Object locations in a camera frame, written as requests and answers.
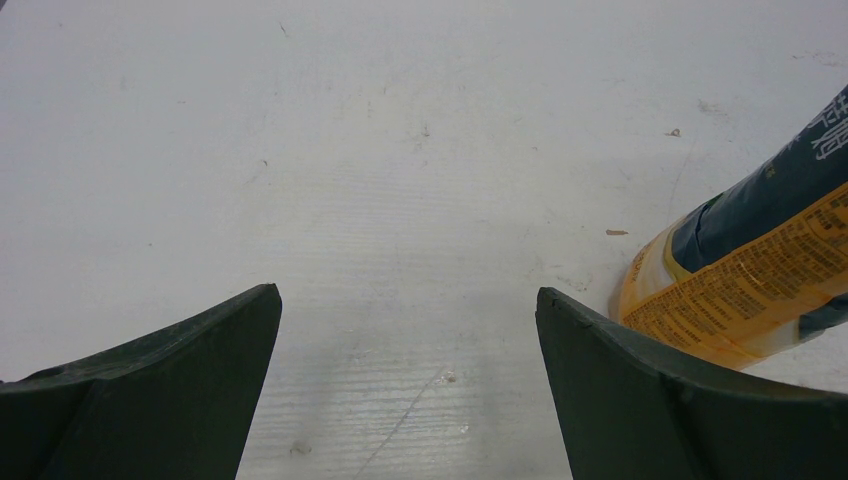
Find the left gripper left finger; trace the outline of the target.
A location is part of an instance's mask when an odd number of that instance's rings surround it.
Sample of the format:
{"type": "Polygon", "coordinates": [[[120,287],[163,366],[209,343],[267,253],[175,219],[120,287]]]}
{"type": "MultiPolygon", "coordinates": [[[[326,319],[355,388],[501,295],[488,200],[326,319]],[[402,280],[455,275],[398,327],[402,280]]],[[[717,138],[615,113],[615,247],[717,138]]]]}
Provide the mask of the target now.
{"type": "Polygon", "coordinates": [[[1,386],[5,479],[233,479],[283,303],[257,285],[1,386]]]}

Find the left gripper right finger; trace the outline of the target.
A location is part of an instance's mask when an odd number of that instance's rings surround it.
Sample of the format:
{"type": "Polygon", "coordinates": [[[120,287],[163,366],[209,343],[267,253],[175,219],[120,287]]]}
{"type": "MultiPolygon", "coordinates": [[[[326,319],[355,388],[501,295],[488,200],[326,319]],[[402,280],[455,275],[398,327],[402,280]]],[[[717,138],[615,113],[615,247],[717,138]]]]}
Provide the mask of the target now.
{"type": "Polygon", "coordinates": [[[536,325],[576,479],[843,479],[847,398],[685,354],[543,287],[536,325]]]}

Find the orange blue label bottle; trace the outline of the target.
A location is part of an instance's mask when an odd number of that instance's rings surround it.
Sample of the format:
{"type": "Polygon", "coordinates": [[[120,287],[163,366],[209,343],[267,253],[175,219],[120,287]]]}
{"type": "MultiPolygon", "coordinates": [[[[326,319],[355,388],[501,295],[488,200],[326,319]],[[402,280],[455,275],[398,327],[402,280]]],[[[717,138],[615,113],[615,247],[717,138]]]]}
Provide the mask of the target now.
{"type": "Polygon", "coordinates": [[[736,370],[847,320],[847,95],[659,233],[609,301],[616,323],[736,370]]]}

